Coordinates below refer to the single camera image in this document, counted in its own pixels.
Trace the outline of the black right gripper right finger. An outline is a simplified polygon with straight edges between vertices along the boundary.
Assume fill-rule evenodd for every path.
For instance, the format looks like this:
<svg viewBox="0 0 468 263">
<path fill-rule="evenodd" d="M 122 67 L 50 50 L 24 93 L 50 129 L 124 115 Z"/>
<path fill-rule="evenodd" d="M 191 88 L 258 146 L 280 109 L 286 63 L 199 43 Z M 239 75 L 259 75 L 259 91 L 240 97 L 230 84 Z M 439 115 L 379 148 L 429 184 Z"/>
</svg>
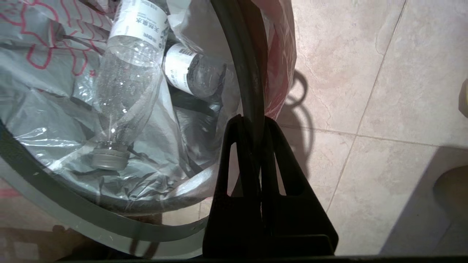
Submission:
<svg viewBox="0 0 468 263">
<path fill-rule="evenodd" d="M 262 217 L 274 256 L 333 256 L 338 234 L 279 125 L 265 118 Z"/>
</svg>

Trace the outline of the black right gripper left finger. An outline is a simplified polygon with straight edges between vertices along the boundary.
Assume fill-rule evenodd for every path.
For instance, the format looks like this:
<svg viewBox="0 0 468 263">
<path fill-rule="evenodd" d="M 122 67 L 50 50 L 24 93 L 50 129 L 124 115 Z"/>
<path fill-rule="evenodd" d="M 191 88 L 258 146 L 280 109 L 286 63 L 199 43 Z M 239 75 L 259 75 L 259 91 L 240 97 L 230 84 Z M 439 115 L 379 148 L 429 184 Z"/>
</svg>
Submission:
<svg viewBox="0 0 468 263">
<path fill-rule="evenodd" d="M 229 160 L 231 146 L 236 145 L 242 195 L 229 196 Z M 260 211 L 259 166 L 245 130 L 244 118 L 236 115 L 224 132 L 220 167 L 212 206 L 204 232 L 203 256 L 249 257 L 263 237 Z"/>
</svg>

